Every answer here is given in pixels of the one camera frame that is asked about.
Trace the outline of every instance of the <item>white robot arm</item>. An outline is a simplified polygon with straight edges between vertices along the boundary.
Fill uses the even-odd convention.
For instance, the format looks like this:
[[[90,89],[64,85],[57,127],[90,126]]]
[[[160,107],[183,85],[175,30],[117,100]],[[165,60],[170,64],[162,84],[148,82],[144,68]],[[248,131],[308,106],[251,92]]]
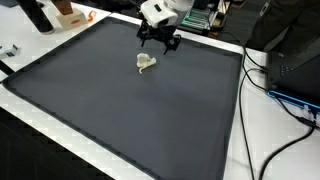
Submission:
[[[168,50],[176,50],[181,36],[173,35],[186,13],[192,8],[194,0],[147,0],[141,5],[143,21],[137,37],[142,40],[155,39],[164,42]]]

